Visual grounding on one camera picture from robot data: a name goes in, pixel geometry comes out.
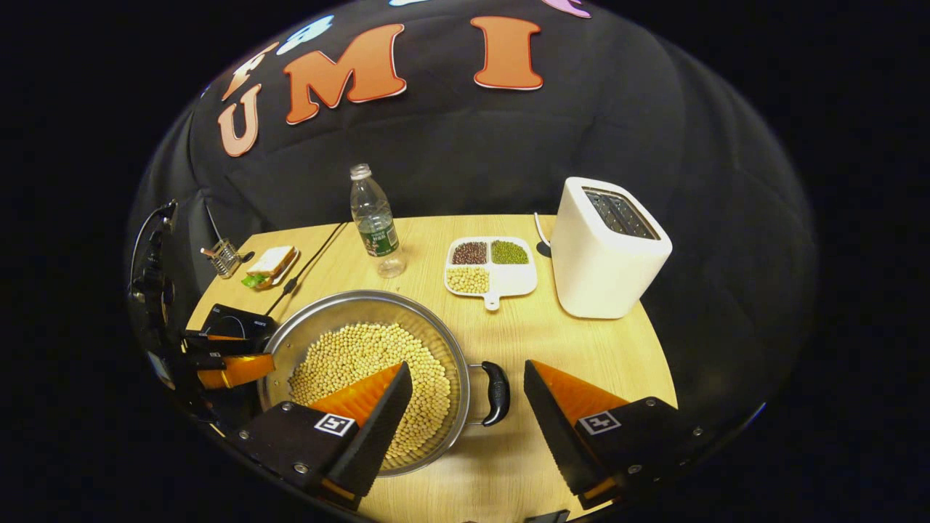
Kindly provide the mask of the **white toaster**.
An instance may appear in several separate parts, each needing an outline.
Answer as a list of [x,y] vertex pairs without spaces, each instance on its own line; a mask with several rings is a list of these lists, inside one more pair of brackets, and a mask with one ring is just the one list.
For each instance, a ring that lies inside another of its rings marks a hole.
[[549,235],[556,295],[572,317],[618,319],[672,252],[657,219],[614,183],[568,177]]

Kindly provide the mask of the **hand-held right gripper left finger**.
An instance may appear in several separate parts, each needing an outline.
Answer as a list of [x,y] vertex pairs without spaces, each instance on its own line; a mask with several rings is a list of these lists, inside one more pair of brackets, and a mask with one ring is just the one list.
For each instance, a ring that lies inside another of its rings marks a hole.
[[289,487],[355,511],[381,471],[412,393],[409,365],[391,365],[312,406],[276,404],[235,433],[235,449]]

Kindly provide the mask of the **clear plastic water bottle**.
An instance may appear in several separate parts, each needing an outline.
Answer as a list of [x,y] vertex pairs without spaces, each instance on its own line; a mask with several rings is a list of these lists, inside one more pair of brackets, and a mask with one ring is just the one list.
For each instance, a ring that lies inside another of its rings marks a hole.
[[367,163],[349,169],[352,181],[349,205],[363,248],[374,262],[379,277],[399,277],[406,258],[397,234],[391,204]]

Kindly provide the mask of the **white divided bean dish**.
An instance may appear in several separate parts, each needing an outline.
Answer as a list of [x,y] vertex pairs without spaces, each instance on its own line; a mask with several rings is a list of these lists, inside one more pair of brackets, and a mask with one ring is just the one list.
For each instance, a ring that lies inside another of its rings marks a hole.
[[[529,255],[528,264],[493,264],[491,259],[490,245],[495,240],[505,240],[515,242],[521,245]],[[480,265],[455,265],[451,264],[452,254],[455,247],[461,243],[469,241],[482,241],[488,245],[488,262]],[[490,291],[484,294],[456,293],[446,284],[446,270],[452,266],[482,266],[490,274]],[[501,308],[502,298],[525,296],[531,294],[537,288],[538,276],[537,266],[529,245],[522,239],[515,236],[464,236],[454,240],[446,252],[444,266],[444,285],[447,291],[461,297],[475,298],[482,301],[485,310],[497,312]]]

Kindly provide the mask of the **steel pot with black handle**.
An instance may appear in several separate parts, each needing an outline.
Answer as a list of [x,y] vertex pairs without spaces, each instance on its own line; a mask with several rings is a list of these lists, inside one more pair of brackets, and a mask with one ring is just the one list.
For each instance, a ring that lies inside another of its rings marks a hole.
[[499,365],[468,362],[461,339],[435,312],[408,297],[376,289],[325,297],[277,328],[265,348],[275,360],[275,370],[256,384],[260,407],[269,410],[282,401],[296,401],[288,380],[312,342],[326,332],[356,323],[401,325],[429,347],[444,365],[451,384],[450,410],[438,433],[408,457],[395,459],[386,454],[380,477],[398,477],[425,468],[452,448],[467,425],[496,425],[508,416],[511,387]]

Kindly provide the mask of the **black induction cooktop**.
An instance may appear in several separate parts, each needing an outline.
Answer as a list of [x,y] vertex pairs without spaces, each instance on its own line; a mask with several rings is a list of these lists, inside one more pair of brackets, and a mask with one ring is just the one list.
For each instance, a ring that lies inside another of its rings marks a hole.
[[269,315],[214,304],[203,322],[201,332],[210,336],[226,336],[256,340],[275,333],[277,322]]

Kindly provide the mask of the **small pile of soybeans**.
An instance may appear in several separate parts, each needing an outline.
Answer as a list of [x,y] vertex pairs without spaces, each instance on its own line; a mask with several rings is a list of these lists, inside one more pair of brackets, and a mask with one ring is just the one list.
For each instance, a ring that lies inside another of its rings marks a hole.
[[446,284],[456,293],[484,294],[490,291],[490,274],[482,266],[452,266],[445,274]]

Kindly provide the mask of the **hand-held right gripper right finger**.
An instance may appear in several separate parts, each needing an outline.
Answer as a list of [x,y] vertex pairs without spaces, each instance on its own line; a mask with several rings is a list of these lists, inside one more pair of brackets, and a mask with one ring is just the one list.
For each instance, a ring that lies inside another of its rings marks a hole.
[[657,397],[625,400],[537,360],[526,360],[522,388],[584,509],[647,497],[707,448],[707,430]]

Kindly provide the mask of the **sandwich on white plate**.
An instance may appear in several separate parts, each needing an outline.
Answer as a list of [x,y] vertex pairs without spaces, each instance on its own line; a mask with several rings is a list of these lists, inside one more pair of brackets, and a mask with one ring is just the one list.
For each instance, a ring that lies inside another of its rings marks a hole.
[[255,291],[273,287],[281,281],[283,275],[299,258],[299,254],[299,249],[293,245],[267,249],[246,269],[241,284]]

